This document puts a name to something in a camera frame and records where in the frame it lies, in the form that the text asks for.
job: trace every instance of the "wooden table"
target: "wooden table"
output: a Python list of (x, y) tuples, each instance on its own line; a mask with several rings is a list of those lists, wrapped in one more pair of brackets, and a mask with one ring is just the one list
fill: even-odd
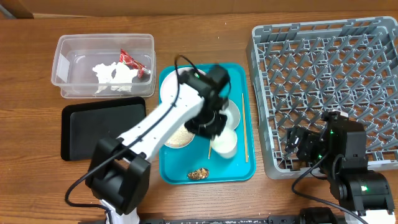
[[(398, 11), (0, 21), (0, 223), (64, 224), (104, 218), (102, 210), (71, 208), (63, 201), (66, 189), (87, 171), (89, 161), (61, 160), (61, 110), (89, 100), (63, 99), (60, 89), (51, 84), (61, 35), (148, 33), (155, 38), (158, 74), (173, 64), (176, 54), (195, 63), (236, 62), (248, 73), (245, 48), (254, 26), (371, 16), (398, 18)], [(150, 189), (139, 206), (142, 218), (258, 218), (320, 206), (294, 195), (290, 191), (293, 180), (272, 180), (264, 173), (249, 76), (247, 84), (256, 140), (254, 176), (247, 182), (169, 185), (161, 179), (156, 160)], [(146, 99), (147, 112), (158, 104), (157, 90)], [(397, 172), (383, 174), (398, 206)], [(336, 202), (327, 182), (306, 179), (298, 189)], [(77, 187), (72, 200), (98, 203), (85, 185)]]

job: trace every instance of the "gray dish rack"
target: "gray dish rack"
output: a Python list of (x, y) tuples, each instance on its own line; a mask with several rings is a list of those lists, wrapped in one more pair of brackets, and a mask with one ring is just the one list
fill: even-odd
[(370, 169), (398, 169), (397, 46), (392, 17), (253, 28), (246, 52), (270, 178), (297, 178), (310, 167), (284, 159), (285, 129), (320, 131), (321, 111), (332, 109), (365, 125)]

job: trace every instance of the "turquoise tray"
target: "turquoise tray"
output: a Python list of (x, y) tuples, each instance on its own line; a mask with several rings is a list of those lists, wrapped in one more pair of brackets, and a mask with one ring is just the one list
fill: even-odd
[[(197, 68), (208, 72), (214, 64), (197, 65)], [(193, 141), (180, 149), (172, 149), (163, 146), (159, 152), (160, 174), (169, 184), (201, 184), (228, 181), (244, 181), (250, 179), (256, 171), (256, 159), (254, 157), (254, 140), (251, 125), (250, 105), (248, 97), (248, 86), (246, 85), (246, 74), (243, 68), (236, 63), (221, 63), (227, 69), (231, 77), (232, 90), (229, 99), (238, 106), (241, 112), (239, 126), (235, 129), (238, 135), (238, 152), (232, 159), (224, 159), (214, 150), (211, 151), (208, 159), (210, 140), (195, 136)], [(174, 67), (165, 68), (159, 75), (159, 89), (165, 77), (174, 71)], [(228, 92), (226, 87), (220, 95)], [(246, 114), (246, 134), (248, 137), (249, 162), (246, 163), (244, 155), (244, 134), (243, 134), (243, 112), (242, 93)], [(190, 180), (187, 177), (189, 172), (199, 168), (207, 168), (209, 177), (204, 180)]]

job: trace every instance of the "clear plastic container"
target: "clear plastic container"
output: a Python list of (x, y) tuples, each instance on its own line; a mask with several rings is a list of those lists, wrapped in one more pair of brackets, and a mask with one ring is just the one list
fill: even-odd
[[(132, 83), (98, 83), (93, 67), (118, 63), (120, 49), (145, 65), (150, 75), (134, 77)], [(61, 88), (64, 98), (152, 96), (156, 83), (154, 38), (150, 34), (63, 35), (55, 51), (51, 82)], [(96, 93), (99, 86), (107, 88)], [(131, 86), (131, 91), (111, 90), (111, 86)]]

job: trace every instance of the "red and white candy wrapper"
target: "red and white candy wrapper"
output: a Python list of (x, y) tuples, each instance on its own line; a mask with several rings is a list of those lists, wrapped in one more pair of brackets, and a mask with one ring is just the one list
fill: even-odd
[(130, 68), (138, 69), (138, 78), (142, 78), (144, 74), (150, 75), (150, 70), (145, 65), (134, 60), (125, 50), (120, 49), (120, 62)]

